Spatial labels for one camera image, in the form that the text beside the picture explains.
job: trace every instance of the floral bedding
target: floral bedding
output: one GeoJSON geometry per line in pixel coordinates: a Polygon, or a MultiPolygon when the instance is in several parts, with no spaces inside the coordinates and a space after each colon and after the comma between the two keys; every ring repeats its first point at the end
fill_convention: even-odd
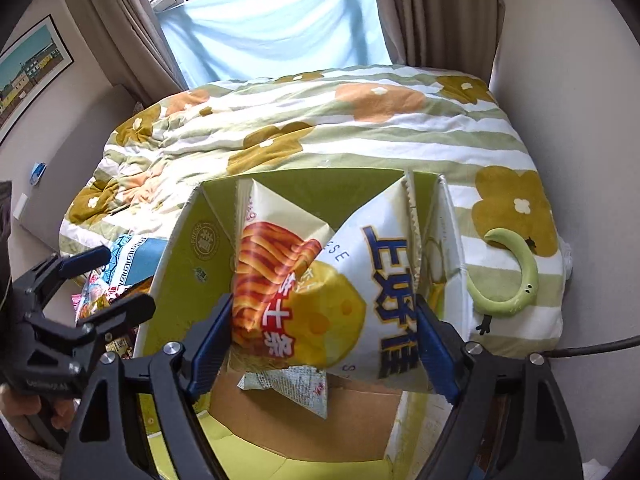
{"type": "Polygon", "coordinates": [[[482,236],[495,227],[518,232],[538,263],[536,303],[510,318],[475,314],[472,338],[510,356],[556,344],[565,270],[549,202],[485,83],[462,73],[356,66],[221,81],[167,97],[111,134],[62,222],[60,249],[76,254],[125,233],[168,238],[203,180],[330,166],[444,174],[468,273],[488,298],[510,298],[520,269],[482,236]]]}

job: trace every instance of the snack packages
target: snack packages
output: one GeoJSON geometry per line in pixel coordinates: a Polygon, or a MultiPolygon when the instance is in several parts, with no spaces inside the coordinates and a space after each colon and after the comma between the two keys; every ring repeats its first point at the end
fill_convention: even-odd
{"type": "Polygon", "coordinates": [[[320,219],[261,184],[241,185],[249,184],[248,193],[238,194],[246,214],[238,222],[232,367],[310,365],[429,391],[418,363],[420,235],[411,175],[359,208],[333,236],[320,219]]]}
{"type": "MultiPolygon", "coordinates": [[[[81,305],[76,311],[76,323],[80,319],[89,317],[105,308],[120,298],[125,298],[136,292],[149,293],[151,289],[151,281],[153,277],[146,278],[129,288],[125,286],[108,286],[97,274],[92,271],[89,278],[84,284],[82,294],[79,301],[81,305]]],[[[133,348],[136,344],[136,336],[138,335],[138,327],[129,330],[125,335],[107,342],[107,352],[116,352],[123,359],[131,359],[133,357],[133,348]]]]}

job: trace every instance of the blue gripper pad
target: blue gripper pad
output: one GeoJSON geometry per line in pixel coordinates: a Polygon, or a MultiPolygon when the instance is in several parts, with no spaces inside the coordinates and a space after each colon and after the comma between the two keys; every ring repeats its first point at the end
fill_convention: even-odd
{"type": "Polygon", "coordinates": [[[60,264],[58,275],[64,280],[70,280],[80,274],[105,266],[111,260],[111,250],[104,245],[89,249],[71,258],[65,258],[60,264]]]}
{"type": "MultiPolygon", "coordinates": [[[[422,366],[427,371],[436,393],[444,396],[450,404],[455,404],[460,394],[460,388],[456,384],[455,363],[430,323],[428,315],[422,308],[415,310],[418,325],[418,354],[422,366]]],[[[430,317],[433,317],[434,322],[440,322],[435,314],[431,313],[430,317]]]]}
{"type": "Polygon", "coordinates": [[[209,318],[194,324],[184,338],[182,374],[189,381],[184,391],[194,402],[213,386],[231,345],[232,303],[231,294],[221,296],[209,318]]]}

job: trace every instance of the cardboard bottom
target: cardboard bottom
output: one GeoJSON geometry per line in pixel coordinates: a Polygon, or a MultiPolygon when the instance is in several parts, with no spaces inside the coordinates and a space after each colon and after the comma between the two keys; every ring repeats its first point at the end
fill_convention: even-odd
{"type": "MultiPolygon", "coordinates": [[[[209,445],[230,480],[391,480],[389,460],[372,462],[301,462],[254,446],[234,435],[208,412],[198,418],[209,445]]],[[[149,438],[163,480],[177,480],[162,434],[149,438]]]]}
{"type": "Polygon", "coordinates": [[[221,373],[209,413],[239,438],[307,462],[383,460],[402,392],[328,375],[324,420],[274,390],[242,391],[242,374],[221,373]]]}

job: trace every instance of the painting of houses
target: painting of houses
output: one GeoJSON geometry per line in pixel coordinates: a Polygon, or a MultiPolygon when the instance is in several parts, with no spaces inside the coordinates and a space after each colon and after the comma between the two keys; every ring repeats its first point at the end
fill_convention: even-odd
{"type": "Polygon", "coordinates": [[[27,107],[72,63],[51,16],[0,54],[0,144],[27,107]]]}

